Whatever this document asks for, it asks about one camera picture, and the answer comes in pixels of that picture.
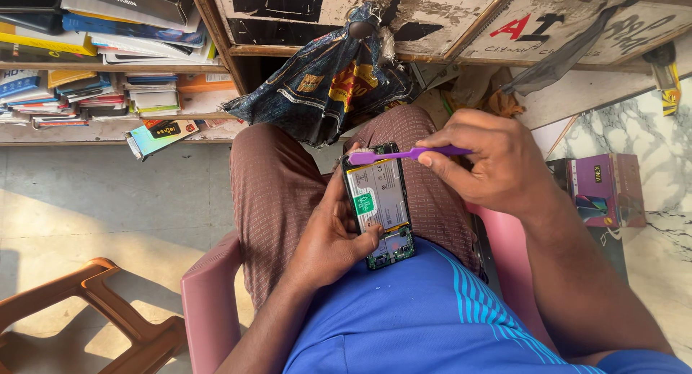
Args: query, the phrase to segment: phone accessory box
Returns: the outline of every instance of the phone accessory box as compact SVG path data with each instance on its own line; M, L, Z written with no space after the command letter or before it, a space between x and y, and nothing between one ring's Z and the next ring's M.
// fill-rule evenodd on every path
M567 165L572 200L587 227L645 227L636 155L603 154Z

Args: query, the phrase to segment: thigh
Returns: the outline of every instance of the thigh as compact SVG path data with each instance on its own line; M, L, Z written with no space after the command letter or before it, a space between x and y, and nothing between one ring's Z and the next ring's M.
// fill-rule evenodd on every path
M401 151L435 132L428 113L415 105L400 105L377 116L346 144L377 146L396 142ZM480 273L480 261L473 251L474 235L466 223L462 198L431 169L411 159L402 159L411 225L416 236L437 243L454 254L466 268Z
M259 309L281 277L327 183L305 149L274 125L243 130L230 153L245 288Z

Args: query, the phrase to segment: purple tool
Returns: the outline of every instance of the purple tool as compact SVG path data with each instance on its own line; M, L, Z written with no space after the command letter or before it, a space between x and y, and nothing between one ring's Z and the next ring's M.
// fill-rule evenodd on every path
M418 160L418 156L425 151L435 151L440 154L445 154L448 157L453 157L454 155L466 155L472 154L473 151L467 150L465 148L458 148L452 145L445 147L414 147L408 152L392 152L391 154L376 154L373 151L356 151L352 152L348 158L348 163L353 166L368 165L373 164L376 161L381 161L382 159L394 159L394 158L411 158Z

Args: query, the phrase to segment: man's arm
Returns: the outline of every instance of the man's arm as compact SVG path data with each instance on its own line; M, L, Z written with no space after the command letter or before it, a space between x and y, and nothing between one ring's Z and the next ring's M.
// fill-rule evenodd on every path
M354 222L345 192L338 169L276 288L216 374L280 373L317 289L339 280L377 248L382 226L371 227L360 236L347 229L352 231Z
M551 178L531 132L519 122L457 111L418 146L453 144L474 152L467 171L425 152L432 168L465 200L519 218L527 236L538 310L561 355L595 365L616 350L673 354L655 320L596 247L571 200Z
M562 356L595 366L616 350L673 355L656 321L596 246L569 197L556 187L542 204L543 213L518 217L526 232L536 305Z

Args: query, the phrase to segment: blue t-shirt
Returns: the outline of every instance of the blue t-shirt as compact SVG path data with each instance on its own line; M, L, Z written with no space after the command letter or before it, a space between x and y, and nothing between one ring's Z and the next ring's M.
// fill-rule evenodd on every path
M567 364L449 252L416 238L416 255L377 271L358 263L323 288L284 373L692 373L677 358L619 351Z

